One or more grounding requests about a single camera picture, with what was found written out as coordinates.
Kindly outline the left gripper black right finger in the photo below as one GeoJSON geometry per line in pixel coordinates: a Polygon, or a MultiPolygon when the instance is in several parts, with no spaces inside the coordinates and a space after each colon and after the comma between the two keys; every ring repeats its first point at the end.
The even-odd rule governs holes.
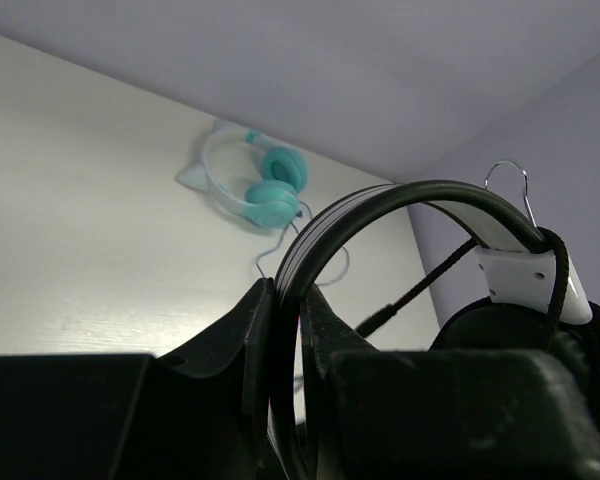
{"type": "Polygon", "coordinates": [[[300,307],[312,479],[600,479],[600,306],[542,347],[488,299],[427,351],[381,351],[318,289],[300,307]]]}

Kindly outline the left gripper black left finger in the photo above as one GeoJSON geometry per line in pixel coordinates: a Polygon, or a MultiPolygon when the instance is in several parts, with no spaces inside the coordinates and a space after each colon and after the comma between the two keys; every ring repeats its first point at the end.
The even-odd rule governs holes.
{"type": "Polygon", "coordinates": [[[258,280],[163,356],[0,356],[0,479],[255,478],[274,307],[258,280]]]}

